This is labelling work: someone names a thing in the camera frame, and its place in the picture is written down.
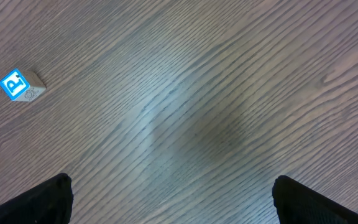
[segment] wood surface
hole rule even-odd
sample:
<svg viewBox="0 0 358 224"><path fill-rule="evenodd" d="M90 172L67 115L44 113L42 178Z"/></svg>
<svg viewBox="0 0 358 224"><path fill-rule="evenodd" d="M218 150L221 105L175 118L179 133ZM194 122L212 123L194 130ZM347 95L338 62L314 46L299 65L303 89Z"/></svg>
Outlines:
<svg viewBox="0 0 358 224"><path fill-rule="evenodd" d="M358 0L0 0L0 204L71 223L278 223L286 174L358 213Z"/></svg>

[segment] partially visible block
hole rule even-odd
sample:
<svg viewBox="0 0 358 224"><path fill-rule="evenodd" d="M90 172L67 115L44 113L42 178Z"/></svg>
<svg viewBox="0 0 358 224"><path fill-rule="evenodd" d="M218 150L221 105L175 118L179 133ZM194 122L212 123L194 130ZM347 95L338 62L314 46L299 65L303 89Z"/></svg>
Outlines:
<svg viewBox="0 0 358 224"><path fill-rule="evenodd" d="M0 81L2 89L12 101L33 101L46 88L34 72L14 69Z"/></svg>

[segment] cube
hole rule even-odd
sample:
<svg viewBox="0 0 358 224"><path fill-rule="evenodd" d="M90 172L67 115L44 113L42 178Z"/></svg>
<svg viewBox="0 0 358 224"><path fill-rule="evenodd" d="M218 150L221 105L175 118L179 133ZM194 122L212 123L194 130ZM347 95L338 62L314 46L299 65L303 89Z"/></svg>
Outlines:
<svg viewBox="0 0 358 224"><path fill-rule="evenodd" d="M34 72L14 69L0 81L2 89L12 101L33 101L46 88Z"/></svg>

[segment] black object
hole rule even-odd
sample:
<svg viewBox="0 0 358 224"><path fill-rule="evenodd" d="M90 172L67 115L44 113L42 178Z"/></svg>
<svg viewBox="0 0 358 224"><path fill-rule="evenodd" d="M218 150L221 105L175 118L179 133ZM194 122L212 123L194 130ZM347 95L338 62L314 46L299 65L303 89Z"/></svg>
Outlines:
<svg viewBox="0 0 358 224"><path fill-rule="evenodd" d="M0 205L0 224L67 224L72 206L71 179L58 174Z"/></svg>
<svg viewBox="0 0 358 224"><path fill-rule="evenodd" d="M273 199L281 224L358 224L358 214L287 176L276 180Z"/></svg>

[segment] wooden block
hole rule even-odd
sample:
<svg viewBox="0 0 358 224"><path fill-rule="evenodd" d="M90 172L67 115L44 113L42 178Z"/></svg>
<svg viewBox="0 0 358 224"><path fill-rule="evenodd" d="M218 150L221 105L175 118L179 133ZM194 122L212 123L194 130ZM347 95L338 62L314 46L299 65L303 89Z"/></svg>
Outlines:
<svg viewBox="0 0 358 224"><path fill-rule="evenodd" d="M12 101L33 101L46 90L34 72L14 69L0 81L2 89Z"/></svg>

